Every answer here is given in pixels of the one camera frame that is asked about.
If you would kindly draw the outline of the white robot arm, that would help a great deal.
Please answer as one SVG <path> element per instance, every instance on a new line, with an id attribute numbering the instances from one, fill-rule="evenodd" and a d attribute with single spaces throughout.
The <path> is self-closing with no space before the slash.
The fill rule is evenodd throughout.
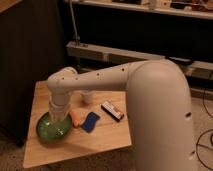
<path id="1" fill-rule="evenodd" d="M 53 115 L 67 112 L 72 91 L 124 91 L 135 169 L 198 171 L 190 89 L 175 63 L 147 60 L 83 74 L 67 67 L 47 85 Z"/>

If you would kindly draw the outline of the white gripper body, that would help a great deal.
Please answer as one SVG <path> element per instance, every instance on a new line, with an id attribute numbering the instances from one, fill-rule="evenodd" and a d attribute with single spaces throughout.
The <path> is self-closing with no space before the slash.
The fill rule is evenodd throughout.
<path id="1" fill-rule="evenodd" d="M 63 121 L 68 113 L 70 105 L 56 105 L 49 102 L 49 113 L 52 121 Z"/>

